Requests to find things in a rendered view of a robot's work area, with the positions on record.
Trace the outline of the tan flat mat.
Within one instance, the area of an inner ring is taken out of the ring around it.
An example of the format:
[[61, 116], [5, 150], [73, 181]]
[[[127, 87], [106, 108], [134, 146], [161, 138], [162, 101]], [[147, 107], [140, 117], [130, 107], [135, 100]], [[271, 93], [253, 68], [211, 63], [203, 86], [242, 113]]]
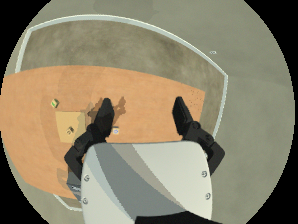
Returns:
[[[85, 112], [55, 111], [55, 114], [61, 142], [74, 143], [76, 138], [86, 132]], [[65, 131], [70, 126], [74, 133], [69, 136]]]

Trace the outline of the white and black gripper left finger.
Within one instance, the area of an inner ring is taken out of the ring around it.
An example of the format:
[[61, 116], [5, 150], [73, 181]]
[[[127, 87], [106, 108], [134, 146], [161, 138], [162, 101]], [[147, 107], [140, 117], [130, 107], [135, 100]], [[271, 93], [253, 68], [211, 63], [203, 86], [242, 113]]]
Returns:
[[[94, 123], [87, 126], [86, 132], [79, 136], [68, 152], [64, 160], [77, 178], [81, 181], [82, 158], [91, 145], [107, 142], [105, 139], [111, 134], [114, 110], [109, 98], [104, 98], [97, 112]], [[102, 136], [101, 136], [102, 135]]]

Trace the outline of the beige block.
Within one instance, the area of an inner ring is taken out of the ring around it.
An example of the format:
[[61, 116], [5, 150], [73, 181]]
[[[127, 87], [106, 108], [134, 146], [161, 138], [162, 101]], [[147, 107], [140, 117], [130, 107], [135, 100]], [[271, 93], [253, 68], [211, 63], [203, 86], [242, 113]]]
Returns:
[[74, 129], [70, 126], [65, 132], [70, 136], [73, 134]]
[[119, 134], [119, 126], [113, 126], [112, 134]]
[[51, 106], [53, 107], [53, 108], [56, 108], [58, 105], [59, 105], [59, 101], [57, 100], [57, 99], [53, 99], [52, 100], [52, 102], [51, 102]]

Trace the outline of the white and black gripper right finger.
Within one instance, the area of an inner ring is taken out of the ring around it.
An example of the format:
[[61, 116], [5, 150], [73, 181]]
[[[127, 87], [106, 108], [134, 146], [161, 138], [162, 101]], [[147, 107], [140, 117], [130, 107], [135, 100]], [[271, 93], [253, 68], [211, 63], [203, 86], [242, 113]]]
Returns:
[[181, 140], [193, 141], [202, 146], [208, 156], [207, 163], [211, 177], [224, 158], [225, 151], [214, 141], [212, 135], [201, 128], [199, 122], [193, 121], [189, 113], [190, 111], [183, 98], [177, 96], [172, 110], [177, 133], [179, 133], [179, 136], [182, 135]]

